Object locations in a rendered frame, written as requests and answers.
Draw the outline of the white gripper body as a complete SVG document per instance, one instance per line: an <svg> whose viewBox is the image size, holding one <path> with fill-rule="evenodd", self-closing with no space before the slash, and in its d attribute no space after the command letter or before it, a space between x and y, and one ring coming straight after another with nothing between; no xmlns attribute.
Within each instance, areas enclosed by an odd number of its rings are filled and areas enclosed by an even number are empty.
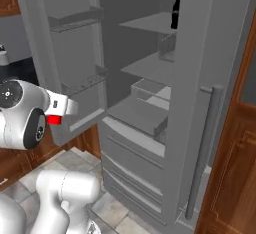
<svg viewBox="0 0 256 234"><path fill-rule="evenodd" d="M76 115L78 113L78 103L70 98L66 100L66 115Z"/></svg>

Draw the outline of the grey fridge door with shelves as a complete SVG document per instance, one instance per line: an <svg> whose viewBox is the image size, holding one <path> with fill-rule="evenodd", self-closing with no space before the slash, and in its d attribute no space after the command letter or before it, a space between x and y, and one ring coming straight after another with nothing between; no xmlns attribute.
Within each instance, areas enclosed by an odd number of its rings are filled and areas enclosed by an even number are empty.
<svg viewBox="0 0 256 234"><path fill-rule="evenodd" d="M106 112L100 0L18 0L39 85L78 103L78 113L52 126L62 146Z"/></svg>

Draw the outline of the clear fridge crisper drawer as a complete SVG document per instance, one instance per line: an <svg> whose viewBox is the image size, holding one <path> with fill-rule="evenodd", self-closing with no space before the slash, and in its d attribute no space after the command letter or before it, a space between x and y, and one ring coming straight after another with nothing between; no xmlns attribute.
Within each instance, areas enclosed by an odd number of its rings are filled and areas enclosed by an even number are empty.
<svg viewBox="0 0 256 234"><path fill-rule="evenodd" d="M131 85L131 95L164 110L170 108L171 88L169 86L141 79Z"/></svg>

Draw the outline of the grey fridge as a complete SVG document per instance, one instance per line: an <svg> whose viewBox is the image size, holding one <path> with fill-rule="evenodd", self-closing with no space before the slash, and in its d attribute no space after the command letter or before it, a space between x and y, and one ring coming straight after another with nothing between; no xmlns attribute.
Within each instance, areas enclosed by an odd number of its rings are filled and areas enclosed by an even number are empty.
<svg viewBox="0 0 256 234"><path fill-rule="evenodd" d="M107 113L123 124L141 132L164 146L163 177L169 122L169 110L146 103L131 95L131 85L148 79L171 88L175 62L159 58L159 34L175 34L171 29L175 0L100 0L104 9L104 62L109 71L106 81ZM181 211L175 224L167 224L158 234L194 234L193 218L199 209L194 206L190 220Z"/></svg>

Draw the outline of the clear fridge bin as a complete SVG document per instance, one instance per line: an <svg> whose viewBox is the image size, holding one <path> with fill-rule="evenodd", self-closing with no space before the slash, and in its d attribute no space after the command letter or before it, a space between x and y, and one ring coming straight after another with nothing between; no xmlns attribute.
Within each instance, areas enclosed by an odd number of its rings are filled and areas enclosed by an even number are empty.
<svg viewBox="0 0 256 234"><path fill-rule="evenodd" d="M158 50L161 60L173 62L175 54L176 35L175 34L159 34Z"/></svg>

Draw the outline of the brown wooden base cupboards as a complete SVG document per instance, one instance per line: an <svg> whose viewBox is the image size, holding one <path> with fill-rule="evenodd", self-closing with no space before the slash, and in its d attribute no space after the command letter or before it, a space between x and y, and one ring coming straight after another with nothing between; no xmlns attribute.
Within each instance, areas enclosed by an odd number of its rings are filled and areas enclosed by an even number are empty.
<svg viewBox="0 0 256 234"><path fill-rule="evenodd" d="M95 156L101 159L98 126L93 125L63 146L57 146L54 143L51 129L47 127L44 138L32 150L0 148L0 181L8 179L0 185L0 191L60 152L70 151L73 147L76 147L83 155L87 154L90 158Z"/></svg>

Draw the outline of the small white appliance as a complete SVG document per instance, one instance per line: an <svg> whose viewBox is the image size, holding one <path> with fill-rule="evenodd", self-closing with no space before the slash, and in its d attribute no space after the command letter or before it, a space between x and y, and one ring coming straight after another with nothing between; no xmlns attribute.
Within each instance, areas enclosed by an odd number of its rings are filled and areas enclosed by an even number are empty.
<svg viewBox="0 0 256 234"><path fill-rule="evenodd" d="M0 45L0 66L7 66L9 64L7 51L3 45Z"/></svg>

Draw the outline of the grey freezer drawer front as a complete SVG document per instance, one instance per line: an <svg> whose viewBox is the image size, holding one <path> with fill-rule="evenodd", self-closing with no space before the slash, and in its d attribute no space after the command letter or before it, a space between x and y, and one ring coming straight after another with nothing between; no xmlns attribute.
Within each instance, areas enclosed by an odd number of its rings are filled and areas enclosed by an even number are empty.
<svg viewBox="0 0 256 234"><path fill-rule="evenodd" d="M107 191L160 232L163 219L164 146L112 118L99 123L103 179Z"/></svg>

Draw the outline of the black bottle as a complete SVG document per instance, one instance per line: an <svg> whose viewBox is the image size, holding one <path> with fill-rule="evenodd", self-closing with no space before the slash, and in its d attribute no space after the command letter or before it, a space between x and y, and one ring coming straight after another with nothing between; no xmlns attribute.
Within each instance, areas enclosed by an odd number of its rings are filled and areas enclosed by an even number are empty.
<svg viewBox="0 0 256 234"><path fill-rule="evenodd" d="M180 0L175 0L172 9L171 29L177 29L179 19Z"/></svg>

